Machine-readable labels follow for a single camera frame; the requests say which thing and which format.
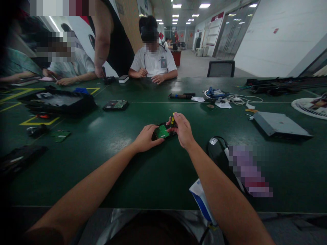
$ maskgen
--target person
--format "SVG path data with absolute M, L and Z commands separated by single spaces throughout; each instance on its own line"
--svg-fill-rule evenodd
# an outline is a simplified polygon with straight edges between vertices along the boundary
M 0 82 L 14 83 L 22 78 L 42 75 L 41 69 L 26 54 L 5 48 L 5 55 L 1 60 Z
M 178 140 L 200 178 L 210 210 L 230 244 L 274 244 L 255 210 L 197 144 L 189 121 L 174 113 Z M 158 128 L 147 125 L 135 141 L 98 167 L 68 191 L 25 234 L 26 244 L 68 244 L 108 195 L 129 161 L 138 153 L 158 147 L 165 140 L 152 141 Z M 116 231 L 106 244 L 198 244 L 178 221 L 160 212 L 136 216 Z
M 45 77 L 55 78 L 56 84 L 62 86 L 98 78 L 94 63 L 84 50 L 67 47 L 59 37 L 46 37 L 46 39 L 47 41 L 44 40 L 45 43 L 42 45 L 47 49 L 47 54 L 55 53 L 56 57 L 49 68 L 43 69 L 42 73 Z
M 169 49 L 158 43 L 158 24 L 153 16 L 141 17 L 139 28 L 145 45 L 135 54 L 128 75 L 132 78 L 151 77 L 158 85 L 177 77 L 177 68 Z
M 169 38 L 166 38 L 166 41 L 164 42 L 164 46 L 166 49 L 171 49 L 172 46 L 170 46 L 170 40 Z
M 95 73 L 105 76 L 102 66 L 107 61 L 118 76 L 127 75 L 134 59 L 134 51 L 109 0 L 95 0 L 95 16 L 89 16 L 95 35 Z

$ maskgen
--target white fan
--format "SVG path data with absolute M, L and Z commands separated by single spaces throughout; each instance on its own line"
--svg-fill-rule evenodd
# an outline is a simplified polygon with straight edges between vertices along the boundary
M 311 102 L 317 99 L 319 98 L 297 99 L 294 100 L 291 105 L 294 109 L 306 115 L 327 120 L 327 108 L 323 108 L 323 107 L 319 107 L 317 109 L 313 108 L 314 104 L 312 104 Z

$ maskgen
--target green table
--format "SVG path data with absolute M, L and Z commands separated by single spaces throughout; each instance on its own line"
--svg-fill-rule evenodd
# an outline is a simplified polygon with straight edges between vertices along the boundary
M 326 122 L 306 116 L 290 105 L 295 99 L 313 97 L 307 91 L 294 95 L 271 97 L 260 94 L 264 103 L 252 103 L 259 111 L 285 113 L 309 130 L 314 138 L 302 144 L 268 138 L 254 121 L 249 121 L 245 106 L 232 104 L 232 109 L 209 109 L 207 103 L 169 99 L 170 93 L 202 91 L 209 86 L 231 93 L 239 91 L 246 78 L 178 78 L 157 85 L 150 79 L 132 80 L 125 84 L 104 85 L 96 80 L 75 87 L 91 88 L 99 108 L 80 119 L 59 118 L 49 125 L 52 130 L 70 130 L 62 143 L 45 135 L 28 138 L 21 123 L 43 122 L 30 119 L 30 113 L 17 104 L 15 94 L 32 93 L 14 90 L 2 95 L 0 102 L 3 137 L 2 154 L 26 144 L 44 145 L 49 150 L 11 183 L 11 200 L 16 206 L 51 206 L 81 179 L 107 159 L 133 142 L 147 124 L 166 121 L 175 111 L 190 121 L 194 138 L 205 147 L 214 135 L 224 137 L 231 145 L 252 145 L 261 152 L 258 165 L 262 175 L 273 187 L 273 198 L 256 198 L 257 211 L 327 213 L 326 194 Z M 27 88 L 43 88 L 50 83 L 37 83 Z M 104 112 L 109 100 L 127 100 L 126 111 Z M 189 187 L 197 180 L 196 171 L 187 152 L 172 138 L 152 150 L 138 154 L 128 165 L 102 207 L 136 209 L 198 209 Z

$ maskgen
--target gray metal box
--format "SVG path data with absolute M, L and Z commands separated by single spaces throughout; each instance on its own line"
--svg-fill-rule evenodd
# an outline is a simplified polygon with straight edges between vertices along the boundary
M 253 117 L 268 136 L 305 139 L 313 137 L 285 114 L 257 112 Z

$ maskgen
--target hand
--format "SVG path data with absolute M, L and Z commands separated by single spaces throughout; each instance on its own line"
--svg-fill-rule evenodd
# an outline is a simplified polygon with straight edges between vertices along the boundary
M 52 76 L 54 75 L 54 72 L 52 72 L 52 71 L 50 71 L 50 70 L 48 70 L 48 69 L 43 69 L 43 70 L 42 70 L 42 74 L 43 74 L 43 76 L 45 76 L 45 77 L 52 77 Z
M 141 77 L 146 77 L 147 74 L 148 74 L 148 72 L 147 72 L 146 69 L 141 68 L 141 69 L 139 70 L 139 78 L 141 78 Z
M 162 142 L 165 141 L 162 138 L 152 141 L 153 132 L 158 127 L 159 126 L 150 124 L 143 128 L 139 136 L 137 136 L 136 140 L 131 144 L 131 146 L 135 149 L 136 153 L 150 150 L 152 147 L 160 145 Z
M 58 80 L 56 82 L 57 85 L 62 85 L 62 86 L 68 86 L 68 85 L 72 85 L 74 83 L 76 83 L 78 80 L 76 79 L 76 77 L 72 77 L 72 78 L 62 78 L 60 80 Z
M 104 78 L 105 74 L 102 70 L 102 67 L 96 67 L 95 68 L 95 74 L 98 76 L 98 78 Z
M 158 85 L 161 84 L 165 80 L 163 75 L 155 75 L 151 79 L 152 79 L 152 82 L 157 83 Z
M 194 144 L 196 144 L 195 139 L 192 135 L 192 129 L 189 121 L 181 113 L 174 112 L 175 123 L 178 128 L 169 128 L 167 132 L 176 132 L 178 134 L 178 140 L 180 141 L 181 146 L 189 150 Z M 170 125 L 171 117 L 167 122 L 167 125 Z

